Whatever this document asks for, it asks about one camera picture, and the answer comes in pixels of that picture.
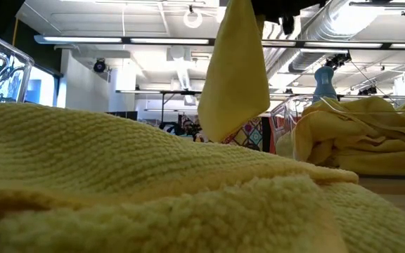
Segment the yellow microfiber towel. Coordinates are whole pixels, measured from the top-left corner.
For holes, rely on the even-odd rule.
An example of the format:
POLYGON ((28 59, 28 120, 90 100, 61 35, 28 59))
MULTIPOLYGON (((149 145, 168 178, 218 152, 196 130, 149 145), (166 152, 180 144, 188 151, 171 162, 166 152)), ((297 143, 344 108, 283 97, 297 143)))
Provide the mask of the yellow microfiber towel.
POLYGON ((405 141, 405 104, 399 108, 384 98, 371 96, 339 102, 322 98, 304 109, 297 126, 311 123, 312 130, 340 136, 385 136, 405 141))
POLYGON ((405 176, 405 151, 372 153, 346 150, 332 158, 332 166, 357 174, 405 176))
POLYGON ((0 253, 405 253, 357 175, 105 113, 0 103, 0 253))
POLYGON ((335 140, 367 133, 368 126, 360 120, 334 112, 310 112, 292 131, 293 155, 301 162, 321 164, 333 153, 335 140))
POLYGON ((202 131, 212 142, 269 109, 263 26, 264 16, 255 15, 251 0, 230 0, 198 104, 202 131))

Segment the orange hanging cloth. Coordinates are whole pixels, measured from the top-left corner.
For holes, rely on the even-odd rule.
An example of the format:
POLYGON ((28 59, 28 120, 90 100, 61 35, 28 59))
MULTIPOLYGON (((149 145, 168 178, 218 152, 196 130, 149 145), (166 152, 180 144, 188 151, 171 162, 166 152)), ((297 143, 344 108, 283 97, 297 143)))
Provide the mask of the orange hanging cloth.
POLYGON ((270 126, 270 144, 269 144, 269 152, 271 154, 276 154, 276 141, 275 141, 275 124, 274 124, 274 117, 269 118, 269 126, 270 126))

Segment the colourful patchwork quilt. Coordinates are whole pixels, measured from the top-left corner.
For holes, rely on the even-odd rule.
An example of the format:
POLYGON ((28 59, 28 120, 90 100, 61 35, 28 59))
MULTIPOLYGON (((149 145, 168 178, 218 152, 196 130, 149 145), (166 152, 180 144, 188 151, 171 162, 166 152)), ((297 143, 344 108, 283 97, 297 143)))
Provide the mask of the colourful patchwork quilt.
POLYGON ((262 151, 262 141, 262 118, 256 117, 246 122, 236 132, 229 135, 223 140, 223 143, 262 151))

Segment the person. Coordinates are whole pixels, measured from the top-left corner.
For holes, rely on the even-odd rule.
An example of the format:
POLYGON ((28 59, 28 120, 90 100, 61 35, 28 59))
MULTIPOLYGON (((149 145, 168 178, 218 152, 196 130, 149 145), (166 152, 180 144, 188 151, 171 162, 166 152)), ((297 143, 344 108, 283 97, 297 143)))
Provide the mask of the person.
POLYGON ((186 135, 191 135, 193 137, 193 142, 197 142, 197 139, 201 137, 200 132, 202 128, 199 124, 195 124, 189 119, 182 123, 182 128, 186 135))

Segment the dark computer monitor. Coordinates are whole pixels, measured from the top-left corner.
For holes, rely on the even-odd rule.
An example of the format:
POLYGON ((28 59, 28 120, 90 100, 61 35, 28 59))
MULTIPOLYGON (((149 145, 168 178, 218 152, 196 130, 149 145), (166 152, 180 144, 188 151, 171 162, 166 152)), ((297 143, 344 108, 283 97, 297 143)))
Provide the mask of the dark computer monitor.
POLYGON ((124 119, 131 119, 134 121, 136 121, 138 119, 137 111, 117 111, 117 112, 108 112, 108 114, 116 116, 116 117, 121 117, 124 119))

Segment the silver ventilation duct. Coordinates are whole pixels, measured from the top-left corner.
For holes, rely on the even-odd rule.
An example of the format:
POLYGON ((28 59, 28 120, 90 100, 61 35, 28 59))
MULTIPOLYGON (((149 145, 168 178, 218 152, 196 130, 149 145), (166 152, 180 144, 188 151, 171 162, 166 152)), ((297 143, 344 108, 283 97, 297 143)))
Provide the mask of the silver ventilation duct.
MULTIPOLYGON (((296 37, 297 40, 348 41, 367 28, 377 17, 366 7, 351 6, 356 0, 331 0, 322 8, 296 37)), ((324 56, 287 48, 266 71, 271 77, 277 72, 299 74, 309 69, 324 56)))

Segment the black frame background table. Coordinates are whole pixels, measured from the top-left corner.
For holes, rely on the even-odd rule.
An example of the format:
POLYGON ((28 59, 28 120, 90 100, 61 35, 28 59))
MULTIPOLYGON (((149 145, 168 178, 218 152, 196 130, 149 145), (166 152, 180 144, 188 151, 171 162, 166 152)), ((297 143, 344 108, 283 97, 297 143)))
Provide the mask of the black frame background table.
POLYGON ((134 109, 140 119, 177 121, 179 115, 196 115, 200 94, 194 90, 116 90, 134 96, 134 109))

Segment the black ceiling light rail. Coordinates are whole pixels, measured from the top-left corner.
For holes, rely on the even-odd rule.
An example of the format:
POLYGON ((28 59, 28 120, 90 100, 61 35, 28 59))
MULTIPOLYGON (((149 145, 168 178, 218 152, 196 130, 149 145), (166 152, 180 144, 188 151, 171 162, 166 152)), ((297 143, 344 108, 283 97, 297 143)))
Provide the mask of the black ceiling light rail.
MULTIPOLYGON (((34 35, 38 44, 138 44, 169 46, 214 46, 216 39, 192 39, 171 37, 53 37, 34 35)), ((362 41, 303 41, 265 39, 261 45, 266 48, 339 48, 353 50, 405 51, 405 42, 362 42, 362 41)))

